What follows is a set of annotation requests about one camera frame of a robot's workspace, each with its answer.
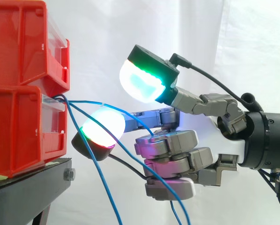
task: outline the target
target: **glowing fingertip sensor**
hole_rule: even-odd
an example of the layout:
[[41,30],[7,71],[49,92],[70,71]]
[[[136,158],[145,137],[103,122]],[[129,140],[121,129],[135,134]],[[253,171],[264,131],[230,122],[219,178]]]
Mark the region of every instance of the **glowing fingertip sensor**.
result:
[[120,70],[120,82],[125,91],[133,98],[149,103],[158,98],[165,90],[162,81],[126,60]]

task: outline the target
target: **bolt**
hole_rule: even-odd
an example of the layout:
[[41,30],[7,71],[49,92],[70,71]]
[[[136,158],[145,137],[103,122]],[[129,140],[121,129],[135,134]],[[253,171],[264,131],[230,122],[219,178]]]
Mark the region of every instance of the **bolt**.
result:
[[64,180],[73,181],[75,179],[75,169],[66,169],[64,171]]

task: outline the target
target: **robotic hand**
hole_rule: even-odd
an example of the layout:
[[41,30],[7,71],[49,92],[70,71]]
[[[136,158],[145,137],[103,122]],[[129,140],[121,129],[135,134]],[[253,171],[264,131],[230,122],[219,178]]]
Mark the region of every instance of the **robotic hand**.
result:
[[[202,73],[233,96],[212,93],[198,97],[177,87],[178,65]],[[280,195],[280,114],[262,112],[253,95],[239,98],[177,54],[163,60],[138,45],[122,67],[120,80],[134,98],[171,106],[134,113],[149,128],[161,128],[154,136],[137,138],[135,150],[181,199],[195,195],[194,183],[220,186],[221,172],[236,171],[237,164],[267,174]],[[243,112],[237,101],[250,112]],[[125,132],[143,129],[127,116],[125,123]],[[270,169],[271,174],[261,169]],[[156,200],[175,200],[153,176],[145,187],[147,195]]]

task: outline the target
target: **metal bracket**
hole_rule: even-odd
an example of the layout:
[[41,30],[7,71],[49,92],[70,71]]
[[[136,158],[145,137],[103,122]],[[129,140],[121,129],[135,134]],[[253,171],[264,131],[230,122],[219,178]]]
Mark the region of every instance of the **metal bracket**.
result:
[[[179,110],[175,108],[163,108],[157,110],[134,112],[132,113],[139,120],[144,122],[149,128],[170,128],[175,129],[179,126]],[[144,129],[142,124],[126,114],[125,118],[125,133],[134,130]]]
[[216,164],[213,164],[195,173],[190,173],[185,177],[191,178],[194,183],[204,186],[220,186],[222,171],[237,171],[236,161],[236,155],[220,154]]

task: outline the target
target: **white fabric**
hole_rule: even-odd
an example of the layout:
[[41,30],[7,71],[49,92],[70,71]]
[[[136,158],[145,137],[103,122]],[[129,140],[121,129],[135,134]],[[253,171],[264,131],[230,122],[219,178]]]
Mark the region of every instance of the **white fabric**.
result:
[[[119,71],[135,44],[168,59],[176,52],[214,74],[235,93],[253,92],[266,111],[280,113],[280,1],[269,0],[47,0],[49,12],[70,40],[68,99],[101,101],[130,112],[164,107],[142,104],[120,85]],[[194,94],[223,91],[186,69],[177,85]],[[82,105],[89,113],[98,106]],[[76,113],[80,125],[86,120]],[[71,146],[76,179],[52,203],[48,225],[116,225],[93,162]],[[121,138],[134,153],[136,131]],[[142,171],[120,147],[113,152]],[[169,202],[146,197],[144,181],[112,159],[100,163],[125,225],[177,224]],[[221,187],[196,185],[184,204],[193,225],[280,224],[280,206],[257,172],[223,172]],[[175,202],[183,222],[184,215]]]

